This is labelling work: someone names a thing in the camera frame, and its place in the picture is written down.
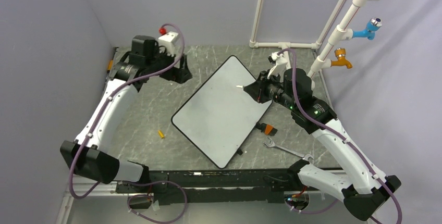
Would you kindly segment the white whiteboard black frame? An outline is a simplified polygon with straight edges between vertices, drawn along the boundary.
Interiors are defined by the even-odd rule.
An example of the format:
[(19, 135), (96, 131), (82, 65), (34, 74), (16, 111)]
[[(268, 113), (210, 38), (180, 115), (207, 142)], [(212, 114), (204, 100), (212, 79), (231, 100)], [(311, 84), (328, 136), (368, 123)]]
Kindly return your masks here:
[(217, 168), (226, 168), (271, 106), (255, 102), (236, 87), (255, 80), (231, 55), (171, 117), (173, 126)]

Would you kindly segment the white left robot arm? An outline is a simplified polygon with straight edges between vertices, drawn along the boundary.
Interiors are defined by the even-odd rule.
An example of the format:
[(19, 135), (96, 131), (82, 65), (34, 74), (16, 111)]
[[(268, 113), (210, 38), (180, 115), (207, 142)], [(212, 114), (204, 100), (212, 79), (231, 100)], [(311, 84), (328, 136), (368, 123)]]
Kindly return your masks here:
[(176, 51), (179, 39), (181, 34), (177, 32), (158, 38), (137, 35), (132, 39), (131, 49), (113, 64), (92, 117), (73, 141), (64, 141), (60, 147), (70, 168), (70, 180), (78, 175), (103, 184), (124, 181), (138, 193), (149, 188), (148, 166), (117, 159), (107, 151), (122, 117), (150, 77), (160, 76), (177, 83), (192, 77), (186, 55)]

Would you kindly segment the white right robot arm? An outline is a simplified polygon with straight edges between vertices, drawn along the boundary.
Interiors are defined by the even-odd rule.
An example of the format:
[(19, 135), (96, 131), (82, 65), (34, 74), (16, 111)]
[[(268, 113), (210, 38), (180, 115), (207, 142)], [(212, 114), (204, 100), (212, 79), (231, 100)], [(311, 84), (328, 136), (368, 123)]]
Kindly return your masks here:
[(243, 90), (257, 103), (275, 102), (291, 113), (295, 123), (318, 140), (334, 157), (345, 176), (320, 169), (303, 158), (287, 169), (286, 182), (293, 190), (315, 188), (342, 202), (356, 219), (367, 221), (401, 186), (395, 175), (386, 175), (357, 147), (332, 108), (313, 95), (312, 79), (304, 70), (288, 69), (283, 76), (262, 71)]

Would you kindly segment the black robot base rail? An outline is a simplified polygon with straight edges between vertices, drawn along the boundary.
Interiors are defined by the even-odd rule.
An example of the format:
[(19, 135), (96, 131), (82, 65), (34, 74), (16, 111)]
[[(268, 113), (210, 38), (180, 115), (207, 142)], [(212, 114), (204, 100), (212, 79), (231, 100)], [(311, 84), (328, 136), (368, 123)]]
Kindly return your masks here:
[(308, 193), (316, 191), (295, 182), (286, 169), (150, 171), (150, 181), (152, 186), (118, 182), (115, 192), (136, 196), (131, 203), (144, 207), (147, 201), (141, 194), (148, 194), (160, 206), (184, 202), (284, 203), (292, 196), (306, 206)]

